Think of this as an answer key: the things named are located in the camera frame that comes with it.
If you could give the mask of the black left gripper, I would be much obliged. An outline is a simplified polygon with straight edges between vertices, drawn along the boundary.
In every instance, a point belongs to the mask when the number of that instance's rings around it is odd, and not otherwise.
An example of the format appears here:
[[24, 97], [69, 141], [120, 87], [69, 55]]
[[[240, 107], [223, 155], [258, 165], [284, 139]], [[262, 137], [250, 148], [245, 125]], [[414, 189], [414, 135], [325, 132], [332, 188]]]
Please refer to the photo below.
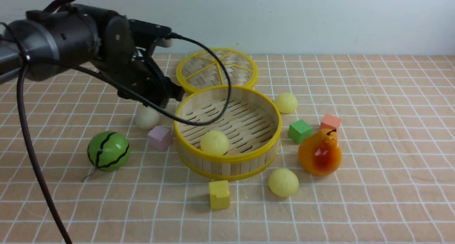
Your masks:
[[152, 58], [157, 46], [135, 45], [129, 19], [112, 16], [102, 26], [100, 37], [101, 47], [94, 65], [101, 74], [159, 107], [166, 107], [170, 99], [182, 100], [184, 88], [165, 76]]

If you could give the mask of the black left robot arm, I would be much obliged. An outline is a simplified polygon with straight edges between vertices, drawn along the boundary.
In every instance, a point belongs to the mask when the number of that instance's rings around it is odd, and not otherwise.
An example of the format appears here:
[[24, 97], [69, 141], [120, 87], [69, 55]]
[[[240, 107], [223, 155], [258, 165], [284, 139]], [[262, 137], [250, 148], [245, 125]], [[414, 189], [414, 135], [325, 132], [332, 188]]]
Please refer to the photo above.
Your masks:
[[70, 65], [93, 64], [103, 77], [165, 108], [181, 101], [185, 91], [152, 59], [157, 46], [166, 47], [172, 30], [128, 19], [118, 12], [82, 4], [65, 5], [55, 13], [31, 10], [13, 21], [1, 38], [1, 83], [18, 76], [24, 61], [16, 40], [31, 59], [53, 59], [62, 66], [34, 63], [27, 78], [44, 81]]

